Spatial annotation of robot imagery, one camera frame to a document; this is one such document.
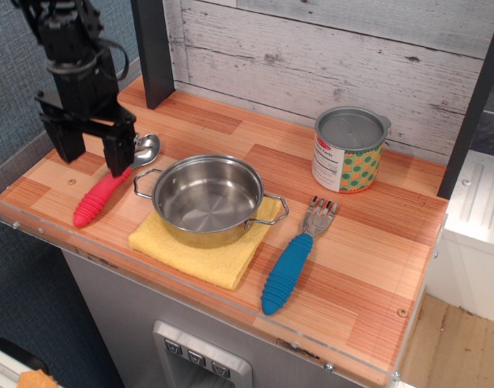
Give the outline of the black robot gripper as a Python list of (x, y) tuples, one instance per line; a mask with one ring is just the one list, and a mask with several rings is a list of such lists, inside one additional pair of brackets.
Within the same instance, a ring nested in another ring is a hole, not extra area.
[(133, 163), (135, 116), (120, 106), (118, 77), (112, 66), (95, 66), (74, 73), (54, 73), (54, 90), (35, 94), (40, 119), (56, 151), (71, 163), (85, 153), (82, 135), (103, 139), (103, 151), (113, 177), (121, 176)]

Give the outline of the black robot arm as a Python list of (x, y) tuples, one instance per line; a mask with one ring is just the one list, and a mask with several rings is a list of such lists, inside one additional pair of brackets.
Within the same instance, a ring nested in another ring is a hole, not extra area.
[(117, 101), (119, 93), (111, 49), (101, 38), (99, 12), (88, 1), (16, 1), (44, 48), (55, 89), (39, 90), (40, 118), (65, 162), (85, 153), (83, 136), (101, 138), (113, 176), (134, 160), (135, 117)]

